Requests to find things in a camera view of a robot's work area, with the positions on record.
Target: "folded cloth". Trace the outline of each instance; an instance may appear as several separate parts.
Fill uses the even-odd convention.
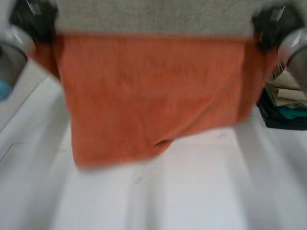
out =
[[[307,103],[307,97],[304,92],[300,90],[287,90],[287,89],[277,89],[277,97],[287,98],[296,101],[303,101]]]
[[[300,90],[297,82],[292,77],[291,73],[288,71],[283,71],[281,75],[279,75],[272,84],[276,88],[288,89],[288,90]]]
[[[251,38],[82,33],[33,54],[62,82],[80,167],[148,159],[246,119],[276,57]]]
[[[287,107],[278,107],[278,112],[287,119],[297,117],[307,117],[307,109],[290,109]]]

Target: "towel fold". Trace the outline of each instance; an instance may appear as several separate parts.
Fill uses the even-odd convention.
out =
[[[62,82],[80,167],[148,159],[175,138],[243,121],[276,57],[250,38],[82,33],[33,54]]]

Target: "blue object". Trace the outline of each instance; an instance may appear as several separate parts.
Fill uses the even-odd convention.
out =
[[[8,98],[13,88],[3,80],[0,80],[0,102]]]
[[[287,107],[278,107],[277,110],[283,117],[287,119],[307,117],[307,109],[290,109]]]

